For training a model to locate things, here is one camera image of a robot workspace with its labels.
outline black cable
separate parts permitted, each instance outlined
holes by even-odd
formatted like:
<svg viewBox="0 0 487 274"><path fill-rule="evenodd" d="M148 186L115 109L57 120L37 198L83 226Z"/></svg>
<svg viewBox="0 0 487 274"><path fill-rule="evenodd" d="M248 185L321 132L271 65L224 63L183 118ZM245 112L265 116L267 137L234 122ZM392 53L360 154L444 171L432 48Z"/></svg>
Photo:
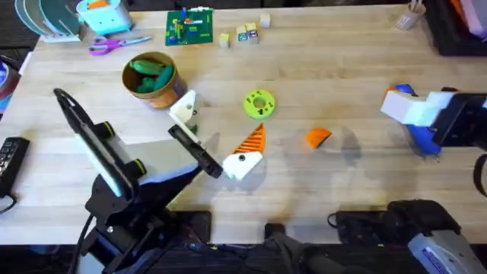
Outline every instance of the black cable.
<svg viewBox="0 0 487 274"><path fill-rule="evenodd" d="M9 206L7 206L6 209L0 210L0 214L6 213L7 211L9 211L10 209L12 209L17 204L17 199L15 198L14 195L7 194L6 196L8 196L8 197L10 197L10 199L12 199L12 204L10 204Z"/></svg>
<svg viewBox="0 0 487 274"><path fill-rule="evenodd" d="M84 224L83 229L81 230L81 233L79 234L79 239L76 244L75 248L75 253L73 254L73 257L71 258L71 263L69 264L69 269L68 269L68 274L75 274L77 267L78 267L78 258L79 254L81 253L81 243L84 240L84 236L86 235L86 232L88 231L88 227L90 226L91 221L93 221L93 215L90 214L88 216L88 219L86 220L86 223Z"/></svg>

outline green ring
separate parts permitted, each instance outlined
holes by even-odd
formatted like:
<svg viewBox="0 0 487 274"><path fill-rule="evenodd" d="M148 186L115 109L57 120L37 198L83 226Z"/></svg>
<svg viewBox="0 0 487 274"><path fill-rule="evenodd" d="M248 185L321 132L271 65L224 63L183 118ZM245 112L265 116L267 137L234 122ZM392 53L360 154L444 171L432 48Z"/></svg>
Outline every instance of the green ring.
<svg viewBox="0 0 487 274"><path fill-rule="evenodd" d="M254 101L264 102L263 107L256 107ZM275 108L275 100L272 94L266 90L253 90L243 99L243 108L248 116L254 119L265 119L269 117Z"/></svg>

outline cup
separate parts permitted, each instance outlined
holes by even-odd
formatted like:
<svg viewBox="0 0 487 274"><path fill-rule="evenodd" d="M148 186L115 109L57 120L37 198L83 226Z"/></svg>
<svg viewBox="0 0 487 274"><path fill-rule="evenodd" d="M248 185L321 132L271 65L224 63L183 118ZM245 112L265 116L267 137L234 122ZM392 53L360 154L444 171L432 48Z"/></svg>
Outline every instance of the cup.
<svg viewBox="0 0 487 274"><path fill-rule="evenodd" d="M165 65L173 65L174 73L169 82L162 88L148 93L137 92L137 87L142 83L145 75L141 75L130 67L130 62L135 60L148 60ZM130 93L155 109L165 109L174 104L186 93L186 83L179 76L176 64L165 53L142 53L132 58L123 68L122 82Z"/></svg>
<svg viewBox="0 0 487 274"><path fill-rule="evenodd" d="M423 4L416 5L414 10L412 4L408 4L407 10L397 20L396 27L400 30L410 30L425 12L426 7Z"/></svg>

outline black device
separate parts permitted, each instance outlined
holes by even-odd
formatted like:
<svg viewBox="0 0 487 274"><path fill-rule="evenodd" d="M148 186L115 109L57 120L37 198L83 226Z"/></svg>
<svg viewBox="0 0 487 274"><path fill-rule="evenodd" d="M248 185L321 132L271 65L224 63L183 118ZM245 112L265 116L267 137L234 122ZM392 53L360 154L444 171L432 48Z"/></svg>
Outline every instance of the black device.
<svg viewBox="0 0 487 274"><path fill-rule="evenodd" d="M0 199L10 196L12 204L0 211L0 214L11 209L17 200L11 193L15 177L21 168L29 141L22 137L8 137L0 148Z"/></svg>
<svg viewBox="0 0 487 274"><path fill-rule="evenodd" d="M103 273L129 274L143 272L174 244L194 246L209 241L210 212L171 212L166 207L201 171L213 177L221 175L223 168L201 145L178 125L171 127L169 133L196 159L198 167L164 182L139 186L138 179L146 172L144 164L139 159L129 163L121 160L108 142L115 136L111 125L94 124L65 91L57 88L54 94L68 124L108 176L98 175L94 180L85 206L91 215L78 240L70 273L77 271L79 254L92 256L102 265ZM93 217L96 225L84 238Z"/></svg>

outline white block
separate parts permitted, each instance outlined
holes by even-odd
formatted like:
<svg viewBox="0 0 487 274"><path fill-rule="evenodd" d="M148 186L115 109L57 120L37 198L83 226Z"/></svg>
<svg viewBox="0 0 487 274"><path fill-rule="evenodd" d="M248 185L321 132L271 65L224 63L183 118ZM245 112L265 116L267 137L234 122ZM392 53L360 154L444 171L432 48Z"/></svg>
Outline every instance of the white block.
<svg viewBox="0 0 487 274"><path fill-rule="evenodd" d="M426 99L388 91L381 112L404 125L430 126L446 108L454 92L432 91Z"/></svg>
<svg viewBox="0 0 487 274"><path fill-rule="evenodd" d="M271 27L271 15L261 14L260 15L260 26L261 27Z"/></svg>
<svg viewBox="0 0 487 274"><path fill-rule="evenodd" d="M223 160L223 170L230 179L242 180L262 158L258 151L228 155Z"/></svg>

